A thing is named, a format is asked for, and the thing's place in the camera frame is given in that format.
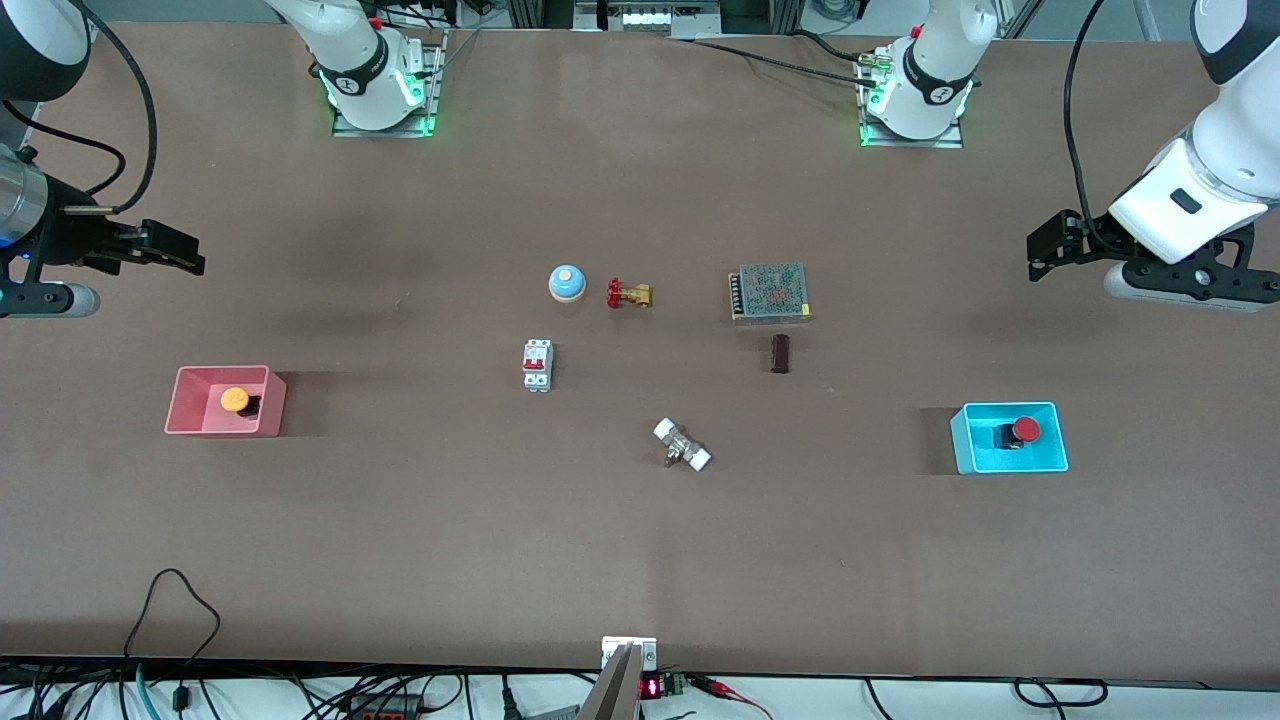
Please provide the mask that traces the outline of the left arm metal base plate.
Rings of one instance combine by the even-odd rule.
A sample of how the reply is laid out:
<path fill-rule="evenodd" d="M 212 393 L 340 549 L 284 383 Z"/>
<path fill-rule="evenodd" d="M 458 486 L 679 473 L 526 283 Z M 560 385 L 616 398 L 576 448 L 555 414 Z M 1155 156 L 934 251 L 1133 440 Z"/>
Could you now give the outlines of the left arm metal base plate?
<path fill-rule="evenodd" d="M 859 56 L 858 79 L 870 86 L 858 90 L 861 146 L 960 149 L 961 122 L 974 79 L 916 87 L 904 74 L 904 50 L 892 44 Z"/>

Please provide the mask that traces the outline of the aluminium frame rack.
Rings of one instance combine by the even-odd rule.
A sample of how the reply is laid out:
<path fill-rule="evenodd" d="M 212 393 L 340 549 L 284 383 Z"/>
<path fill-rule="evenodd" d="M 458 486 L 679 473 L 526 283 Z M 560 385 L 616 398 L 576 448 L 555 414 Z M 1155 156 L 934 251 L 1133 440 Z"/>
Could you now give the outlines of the aluminium frame rack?
<path fill-rule="evenodd" d="M 492 0 L 520 29 L 630 32 L 671 38 L 786 35 L 809 0 Z"/>

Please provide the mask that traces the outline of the metal valve with white caps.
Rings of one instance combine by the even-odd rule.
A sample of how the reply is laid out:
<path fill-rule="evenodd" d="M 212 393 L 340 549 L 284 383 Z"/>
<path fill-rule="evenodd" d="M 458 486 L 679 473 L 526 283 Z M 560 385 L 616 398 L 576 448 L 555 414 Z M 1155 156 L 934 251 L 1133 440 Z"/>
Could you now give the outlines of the metal valve with white caps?
<path fill-rule="evenodd" d="M 684 425 L 671 418 L 663 418 L 658 421 L 653 434 L 666 448 L 666 468 L 684 464 L 694 471 L 703 471 L 713 459 L 705 446 L 695 441 Z"/>

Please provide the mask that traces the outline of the pink plastic box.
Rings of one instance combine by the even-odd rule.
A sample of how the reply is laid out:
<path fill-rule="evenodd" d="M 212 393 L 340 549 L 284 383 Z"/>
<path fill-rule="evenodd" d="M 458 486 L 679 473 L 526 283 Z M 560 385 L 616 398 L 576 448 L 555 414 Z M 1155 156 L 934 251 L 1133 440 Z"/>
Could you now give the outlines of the pink plastic box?
<path fill-rule="evenodd" d="M 243 419 L 221 409 L 220 396 L 232 386 L 261 396 L 256 418 Z M 175 375 L 165 433 L 206 439 L 276 437 L 285 396 L 285 382 L 265 365 L 182 366 Z"/>

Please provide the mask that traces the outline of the cyan plastic box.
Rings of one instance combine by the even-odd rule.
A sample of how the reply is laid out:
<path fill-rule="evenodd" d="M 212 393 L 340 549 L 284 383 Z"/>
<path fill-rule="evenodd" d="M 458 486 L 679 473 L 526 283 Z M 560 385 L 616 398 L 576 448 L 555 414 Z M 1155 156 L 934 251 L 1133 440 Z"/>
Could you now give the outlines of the cyan plastic box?
<path fill-rule="evenodd" d="M 996 448 L 995 428 L 1023 415 L 1041 424 L 1039 439 L 1020 450 Z M 1048 474 L 1069 469 L 1062 428 L 1052 402 L 969 402 L 956 411 L 950 428 L 956 468 L 964 475 Z"/>

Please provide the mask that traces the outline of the white circuit breaker red switch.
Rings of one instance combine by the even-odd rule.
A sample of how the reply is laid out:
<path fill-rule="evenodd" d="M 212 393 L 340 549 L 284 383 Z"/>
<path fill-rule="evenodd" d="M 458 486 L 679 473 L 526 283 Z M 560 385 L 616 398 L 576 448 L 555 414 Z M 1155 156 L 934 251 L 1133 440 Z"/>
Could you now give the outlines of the white circuit breaker red switch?
<path fill-rule="evenodd" d="M 548 338 L 531 338 L 525 342 L 521 372 L 524 388 L 531 393 L 548 393 L 553 386 L 554 345 Z"/>

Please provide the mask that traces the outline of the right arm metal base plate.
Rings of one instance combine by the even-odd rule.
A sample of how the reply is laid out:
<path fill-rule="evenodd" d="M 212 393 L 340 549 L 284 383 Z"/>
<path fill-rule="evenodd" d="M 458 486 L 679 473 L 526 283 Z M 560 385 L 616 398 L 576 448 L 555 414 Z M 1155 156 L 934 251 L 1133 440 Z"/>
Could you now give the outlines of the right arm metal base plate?
<path fill-rule="evenodd" d="M 332 136 L 335 138 L 426 138 L 433 136 L 445 77 L 445 45 L 424 44 L 393 28 L 381 28 L 388 42 L 387 67 L 358 96 L 356 117 L 385 120 L 378 128 L 355 124 L 342 111 L 339 94 L 329 83 Z"/>

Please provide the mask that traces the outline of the perforated metal power supply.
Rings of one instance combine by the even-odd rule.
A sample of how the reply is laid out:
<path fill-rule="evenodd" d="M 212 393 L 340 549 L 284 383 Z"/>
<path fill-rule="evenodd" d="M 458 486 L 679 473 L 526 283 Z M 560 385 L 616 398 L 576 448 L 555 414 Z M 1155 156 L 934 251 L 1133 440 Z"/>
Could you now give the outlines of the perforated metal power supply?
<path fill-rule="evenodd" d="M 813 319 L 803 263 L 742 264 L 728 274 L 736 327 L 787 325 Z"/>

